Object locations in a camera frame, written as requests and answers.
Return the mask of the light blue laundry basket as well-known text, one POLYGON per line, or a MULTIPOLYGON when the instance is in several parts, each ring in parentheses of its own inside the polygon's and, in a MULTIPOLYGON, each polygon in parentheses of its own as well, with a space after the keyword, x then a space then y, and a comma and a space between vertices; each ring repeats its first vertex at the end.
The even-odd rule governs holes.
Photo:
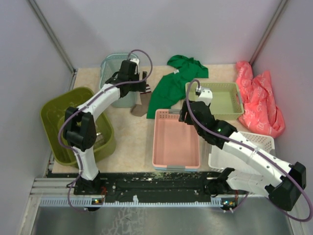
MULTIPOLYGON (((105 82, 120 70, 121 64, 128 59, 128 53, 113 53, 108 55, 100 66, 99 89, 102 90, 105 82)), ((115 108, 131 108, 136 104, 137 92, 128 92, 124 97, 118 97, 119 93, 110 98, 111 106, 115 108)))

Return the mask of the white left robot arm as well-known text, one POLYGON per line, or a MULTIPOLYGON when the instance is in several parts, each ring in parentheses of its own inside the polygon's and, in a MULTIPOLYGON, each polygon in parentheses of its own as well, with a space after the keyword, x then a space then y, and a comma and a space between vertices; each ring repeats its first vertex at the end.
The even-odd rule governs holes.
POLYGON ((122 61, 119 71, 94 96, 76 108, 66 109, 65 122, 58 139, 66 140, 65 148, 74 153, 79 167, 76 182, 85 193, 96 194, 102 188, 93 150, 96 141, 95 122, 112 103, 129 92, 145 91, 147 75, 140 75, 138 67, 139 59, 122 61))

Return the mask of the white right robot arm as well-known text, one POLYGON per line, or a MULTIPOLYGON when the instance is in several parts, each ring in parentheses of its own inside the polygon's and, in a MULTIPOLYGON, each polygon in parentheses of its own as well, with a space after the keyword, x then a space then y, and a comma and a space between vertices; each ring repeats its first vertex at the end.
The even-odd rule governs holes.
POLYGON ((290 164, 258 148, 230 123, 215 119, 203 101, 184 100, 179 121, 194 126, 208 144, 233 155, 253 168, 257 174, 226 167, 219 178, 219 190, 225 194, 244 190, 262 195, 276 207, 291 211, 304 194, 306 167, 290 164))

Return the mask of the brown striped sock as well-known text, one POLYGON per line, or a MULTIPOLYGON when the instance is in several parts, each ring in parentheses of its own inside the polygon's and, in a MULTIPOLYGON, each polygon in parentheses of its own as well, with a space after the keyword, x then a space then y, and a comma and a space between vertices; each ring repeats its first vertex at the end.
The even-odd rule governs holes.
POLYGON ((152 90, 149 84, 146 85, 145 91, 140 92, 141 104, 136 104, 131 108, 131 114, 136 117, 142 117, 148 111, 149 103, 152 96, 152 90))

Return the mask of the light green plastic basket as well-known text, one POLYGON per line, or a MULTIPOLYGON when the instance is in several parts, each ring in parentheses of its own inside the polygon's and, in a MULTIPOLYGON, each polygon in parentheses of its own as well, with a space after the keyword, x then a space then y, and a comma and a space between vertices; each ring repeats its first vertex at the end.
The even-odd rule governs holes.
MULTIPOLYGON (((243 102, 236 83, 201 82, 200 85, 209 88, 213 93, 209 108, 215 119, 236 120, 244 113, 243 102)), ((185 88, 187 89, 188 86, 191 86, 190 90, 186 90, 189 93, 188 99, 196 101, 195 89, 198 84, 188 82, 185 88)))

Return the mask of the pink plastic basket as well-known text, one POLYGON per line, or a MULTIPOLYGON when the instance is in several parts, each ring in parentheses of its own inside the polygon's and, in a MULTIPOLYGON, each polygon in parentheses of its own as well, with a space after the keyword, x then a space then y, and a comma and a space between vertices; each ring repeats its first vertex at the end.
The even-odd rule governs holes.
POLYGON ((155 113, 152 165, 198 169, 201 165, 199 136, 192 125, 179 122, 179 110, 155 113))

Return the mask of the green shirt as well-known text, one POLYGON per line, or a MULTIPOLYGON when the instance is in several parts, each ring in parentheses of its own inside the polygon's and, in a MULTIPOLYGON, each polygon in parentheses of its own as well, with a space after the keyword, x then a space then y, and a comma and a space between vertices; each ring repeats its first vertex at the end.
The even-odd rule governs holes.
POLYGON ((185 84, 195 78, 208 78, 208 68, 193 57, 183 55, 172 56, 167 65, 175 70, 164 75, 154 88, 146 118, 154 119, 158 109, 170 109, 180 100, 185 99, 185 84))

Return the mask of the pink plastic bag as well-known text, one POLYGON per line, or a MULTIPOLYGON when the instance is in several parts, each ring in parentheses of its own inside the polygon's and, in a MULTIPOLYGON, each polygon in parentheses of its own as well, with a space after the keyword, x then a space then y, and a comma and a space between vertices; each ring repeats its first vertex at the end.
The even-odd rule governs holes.
POLYGON ((252 66, 247 61, 237 62, 235 67, 238 72, 236 83, 244 107, 239 122, 250 132, 279 137, 286 126, 275 102, 270 72, 267 70, 254 77, 252 66))

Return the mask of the olive green laundry basket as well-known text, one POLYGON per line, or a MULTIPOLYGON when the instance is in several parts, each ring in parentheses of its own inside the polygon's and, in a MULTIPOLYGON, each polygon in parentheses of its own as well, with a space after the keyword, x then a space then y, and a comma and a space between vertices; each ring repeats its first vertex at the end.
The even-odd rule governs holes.
MULTIPOLYGON (((78 168, 74 153, 63 148, 58 141, 58 133, 65 121, 65 112, 68 107, 77 107, 94 95, 94 92, 87 87, 78 87, 64 93, 49 102, 41 109, 41 120, 46 132, 51 150, 57 163, 64 166, 78 168)), ((100 136, 94 145, 95 161, 112 155, 116 149, 113 126, 105 113, 101 114, 95 123, 97 133, 100 136)))

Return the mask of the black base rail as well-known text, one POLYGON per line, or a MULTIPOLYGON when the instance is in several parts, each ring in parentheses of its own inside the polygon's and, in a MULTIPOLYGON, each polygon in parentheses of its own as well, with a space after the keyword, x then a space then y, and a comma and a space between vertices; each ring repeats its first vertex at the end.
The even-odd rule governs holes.
POLYGON ((226 186, 218 188, 218 176, 213 171, 100 173, 97 189, 89 192, 78 181, 74 194, 101 195, 108 203, 131 202, 134 196, 140 203, 209 202, 211 197, 245 194, 226 186))

